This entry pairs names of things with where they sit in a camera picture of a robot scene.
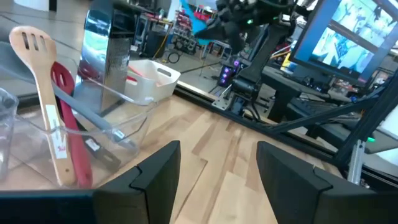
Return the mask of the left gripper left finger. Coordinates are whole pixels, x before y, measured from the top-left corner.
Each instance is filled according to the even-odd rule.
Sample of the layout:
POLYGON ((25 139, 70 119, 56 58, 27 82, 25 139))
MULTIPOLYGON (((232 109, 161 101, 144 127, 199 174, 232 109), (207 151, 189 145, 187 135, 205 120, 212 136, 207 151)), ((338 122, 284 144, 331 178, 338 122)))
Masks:
POLYGON ((171 141, 94 193, 96 224, 169 224, 180 177, 180 141, 171 141))

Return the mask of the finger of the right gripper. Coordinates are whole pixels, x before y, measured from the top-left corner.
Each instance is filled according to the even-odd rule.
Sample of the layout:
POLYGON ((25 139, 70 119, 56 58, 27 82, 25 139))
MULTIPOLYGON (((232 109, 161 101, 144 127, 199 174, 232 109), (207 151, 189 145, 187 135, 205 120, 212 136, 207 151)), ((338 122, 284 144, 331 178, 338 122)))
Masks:
POLYGON ((195 37, 199 39, 228 39, 232 23, 213 23, 198 31, 195 37))
POLYGON ((226 23, 226 37, 232 54, 237 54, 244 48, 244 41, 240 37, 240 33, 241 30, 236 23, 226 23))

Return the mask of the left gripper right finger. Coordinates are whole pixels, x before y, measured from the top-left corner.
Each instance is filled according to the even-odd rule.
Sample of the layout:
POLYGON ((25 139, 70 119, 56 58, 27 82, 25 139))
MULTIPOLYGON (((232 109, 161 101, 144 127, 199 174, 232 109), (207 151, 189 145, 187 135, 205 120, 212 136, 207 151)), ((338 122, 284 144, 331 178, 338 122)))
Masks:
POLYGON ((369 190, 264 141, 256 159, 278 224, 370 224, 369 190))

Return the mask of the cyan silicone spatula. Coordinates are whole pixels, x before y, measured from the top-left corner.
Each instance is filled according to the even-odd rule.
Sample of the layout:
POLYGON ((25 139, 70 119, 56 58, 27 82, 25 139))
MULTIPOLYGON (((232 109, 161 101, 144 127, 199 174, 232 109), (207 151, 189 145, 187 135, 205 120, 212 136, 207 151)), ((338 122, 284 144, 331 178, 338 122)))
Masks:
POLYGON ((210 42, 215 41, 215 38, 211 38, 211 37, 199 37, 199 32, 200 31, 204 31, 207 28, 207 25, 210 24, 210 22, 213 21, 213 18, 211 15, 206 15, 207 17, 205 17, 205 19, 200 19, 198 18, 195 14, 196 12, 194 12, 190 6, 189 3, 187 2, 187 0, 179 0, 182 7, 185 10, 185 13, 188 15, 189 19, 191 20, 191 24, 192 24, 192 33, 194 35, 194 38, 196 39, 196 41, 200 44, 200 45, 207 45, 210 42))

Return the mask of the tall clear plastic bin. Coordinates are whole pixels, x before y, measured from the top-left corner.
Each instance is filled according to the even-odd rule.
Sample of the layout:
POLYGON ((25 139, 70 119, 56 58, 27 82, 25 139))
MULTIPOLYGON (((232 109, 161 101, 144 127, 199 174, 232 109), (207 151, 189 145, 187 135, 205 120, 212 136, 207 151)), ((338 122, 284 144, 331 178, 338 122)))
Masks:
MULTIPOLYGON (((74 60, 61 57, 56 59, 56 62, 62 64, 70 72, 75 83, 77 67, 74 60)), ((0 88, 19 100, 14 120, 8 173, 6 178, 0 181, 0 190, 85 189, 78 186, 77 178, 71 185, 64 186, 58 183, 47 140, 50 133, 45 130, 34 76, 8 45, 3 47, 3 53, 0 54, 0 88)), ((121 161, 116 171, 110 171, 89 154, 93 174, 90 189, 101 186, 138 155, 155 111, 156 104, 153 101, 143 105, 122 93, 119 96, 123 99, 122 102, 103 115, 96 114, 105 119, 112 128, 120 130, 122 138, 134 141, 139 147, 138 151, 126 149, 112 142, 100 128, 73 108, 72 113, 76 119, 78 131, 68 129, 63 121, 60 101, 55 95, 58 112, 63 121, 61 132, 67 135, 67 138, 71 133, 88 134, 121 161)))

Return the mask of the red slotted spoon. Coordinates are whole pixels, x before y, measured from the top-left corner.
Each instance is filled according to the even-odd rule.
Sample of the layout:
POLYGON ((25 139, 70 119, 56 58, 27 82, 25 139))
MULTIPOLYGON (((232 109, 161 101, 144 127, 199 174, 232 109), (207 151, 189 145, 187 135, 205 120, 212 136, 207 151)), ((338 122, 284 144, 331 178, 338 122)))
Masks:
MULTIPOLYGON (((74 90, 74 81, 70 72, 60 63, 54 62, 52 65, 52 80, 55 84, 70 96, 74 90)), ((71 106, 65 100, 60 101, 63 121, 65 126, 72 131, 78 131, 76 119, 72 113, 71 106)), ((86 150, 83 138, 79 134, 71 133, 68 135, 70 154, 77 178, 78 186, 89 189, 93 183, 93 174, 91 170, 90 158, 86 150)))

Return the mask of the pink silicone spatula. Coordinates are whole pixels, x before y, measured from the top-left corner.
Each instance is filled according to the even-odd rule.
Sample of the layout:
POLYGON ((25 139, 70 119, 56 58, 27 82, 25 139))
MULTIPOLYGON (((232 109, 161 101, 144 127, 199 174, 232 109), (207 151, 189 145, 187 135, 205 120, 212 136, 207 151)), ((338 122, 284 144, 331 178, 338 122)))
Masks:
POLYGON ((134 72, 135 74, 137 74, 137 75, 139 75, 139 76, 141 76, 141 77, 144 76, 140 71, 136 70, 136 69, 135 69, 134 67, 132 67, 131 65, 128 65, 128 67, 129 67, 129 69, 130 69, 132 72, 134 72))

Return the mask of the grey-blue silicone spoon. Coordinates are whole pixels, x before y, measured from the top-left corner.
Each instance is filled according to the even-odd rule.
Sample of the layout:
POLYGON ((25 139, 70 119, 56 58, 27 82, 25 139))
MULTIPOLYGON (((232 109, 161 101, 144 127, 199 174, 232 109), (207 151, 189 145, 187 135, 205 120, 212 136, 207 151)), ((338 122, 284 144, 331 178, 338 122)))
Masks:
POLYGON ((137 144, 125 137, 121 137, 120 134, 122 132, 118 129, 112 128, 112 126, 98 114, 94 113, 87 107, 84 107, 82 103, 78 100, 74 99, 72 96, 64 92, 60 87, 58 87, 54 81, 52 81, 53 91, 56 96, 58 96, 61 100, 66 102, 69 106, 71 106, 75 111, 84 116, 88 121, 93 123, 97 128, 107 135, 107 137, 112 140, 112 142, 133 151, 138 151, 139 147, 137 144))

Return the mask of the light wooden slotted spatula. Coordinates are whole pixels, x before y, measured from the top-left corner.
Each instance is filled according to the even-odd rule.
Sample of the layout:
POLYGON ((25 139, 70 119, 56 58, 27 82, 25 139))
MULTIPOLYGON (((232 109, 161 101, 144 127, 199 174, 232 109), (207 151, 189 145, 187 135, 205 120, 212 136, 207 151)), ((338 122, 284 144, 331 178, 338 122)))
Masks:
POLYGON ((31 26, 18 26, 11 30, 9 41, 16 55, 32 72, 38 91, 42 117, 52 162, 60 185, 76 181, 67 135, 61 132, 63 121, 57 108, 52 86, 51 68, 56 59, 56 46, 44 31, 31 26))

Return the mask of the black trash bin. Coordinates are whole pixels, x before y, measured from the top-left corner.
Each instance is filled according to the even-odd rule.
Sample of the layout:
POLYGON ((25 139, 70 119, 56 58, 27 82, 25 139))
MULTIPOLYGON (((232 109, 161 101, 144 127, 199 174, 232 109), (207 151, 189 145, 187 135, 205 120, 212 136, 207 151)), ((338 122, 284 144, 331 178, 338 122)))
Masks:
POLYGON ((146 45, 144 48, 144 55, 146 57, 163 57, 166 45, 166 42, 164 41, 164 39, 166 38, 166 34, 167 33, 165 31, 149 31, 147 35, 146 45))

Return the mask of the black desk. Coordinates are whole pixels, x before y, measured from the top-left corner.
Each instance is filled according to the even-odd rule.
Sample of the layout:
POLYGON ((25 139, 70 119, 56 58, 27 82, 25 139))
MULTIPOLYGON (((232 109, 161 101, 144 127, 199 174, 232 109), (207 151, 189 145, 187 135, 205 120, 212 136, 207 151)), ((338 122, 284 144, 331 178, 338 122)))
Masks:
POLYGON ((275 101, 268 118, 279 123, 282 120, 283 112, 287 109, 288 103, 293 98, 298 98, 302 93, 311 94, 331 101, 335 104, 349 103, 351 100, 335 91, 320 93, 298 82, 285 78, 283 71, 265 66, 261 73, 261 82, 275 90, 275 101))

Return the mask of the white plastic bin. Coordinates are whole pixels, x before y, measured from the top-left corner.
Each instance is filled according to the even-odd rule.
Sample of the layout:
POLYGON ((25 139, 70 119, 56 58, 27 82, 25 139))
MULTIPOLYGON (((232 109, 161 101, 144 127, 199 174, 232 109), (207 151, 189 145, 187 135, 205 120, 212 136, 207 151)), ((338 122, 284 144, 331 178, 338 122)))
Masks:
POLYGON ((127 76, 134 77, 137 83, 126 81, 124 94, 136 103, 143 105, 150 101, 158 102, 170 97, 181 73, 153 60, 131 60, 129 64, 144 76, 141 77, 127 68, 127 76))

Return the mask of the wide clear plastic bin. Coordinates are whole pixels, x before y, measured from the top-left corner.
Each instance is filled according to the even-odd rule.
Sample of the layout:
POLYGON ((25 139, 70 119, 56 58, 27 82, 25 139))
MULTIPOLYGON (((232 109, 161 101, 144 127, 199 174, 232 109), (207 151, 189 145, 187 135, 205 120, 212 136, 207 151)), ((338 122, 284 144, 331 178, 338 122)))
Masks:
POLYGON ((0 88, 0 181, 4 180, 8 173, 14 120, 18 104, 19 100, 16 96, 0 88))

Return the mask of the silver frame bracket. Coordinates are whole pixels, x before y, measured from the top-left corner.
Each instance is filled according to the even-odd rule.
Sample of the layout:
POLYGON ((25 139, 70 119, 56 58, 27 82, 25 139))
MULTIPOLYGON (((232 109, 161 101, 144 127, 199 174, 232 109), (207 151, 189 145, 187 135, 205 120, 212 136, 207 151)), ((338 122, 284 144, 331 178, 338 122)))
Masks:
POLYGON ((365 145, 364 141, 357 140, 351 155, 347 180, 356 185, 359 185, 361 182, 365 145))

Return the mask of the black aluminium rig frame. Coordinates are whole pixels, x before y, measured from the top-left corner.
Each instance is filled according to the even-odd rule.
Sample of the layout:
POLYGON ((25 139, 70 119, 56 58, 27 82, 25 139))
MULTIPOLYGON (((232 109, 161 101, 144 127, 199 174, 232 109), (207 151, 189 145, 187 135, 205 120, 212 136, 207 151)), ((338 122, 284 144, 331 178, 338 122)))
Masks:
POLYGON ((392 91, 394 87, 398 87, 398 78, 394 77, 390 84, 381 90, 379 96, 372 96, 365 100, 349 103, 341 108, 335 108, 330 111, 324 111, 319 114, 313 114, 306 118, 296 119, 281 124, 271 124, 260 120, 253 115, 251 119, 238 116, 231 111, 222 110, 212 106, 216 100, 212 96, 205 96, 197 90, 189 87, 185 83, 180 83, 175 87, 174 95, 182 97, 192 103, 202 106, 214 113, 217 113, 225 118, 231 119, 243 126, 257 131, 265 136, 268 136, 276 141, 291 146, 299 151, 307 153, 317 159, 328 162, 336 166, 340 171, 348 172, 349 158, 354 155, 354 145, 357 140, 366 142, 371 133, 376 130, 378 124, 384 119, 393 107, 398 105, 398 96, 393 96, 392 91), (306 140, 305 137, 297 137, 291 133, 291 130, 316 123, 322 123, 334 115, 339 116, 345 112, 352 112, 356 109, 364 108, 365 114, 354 130, 345 141, 342 143, 338 152, 331 152, 323 146, 306 140))

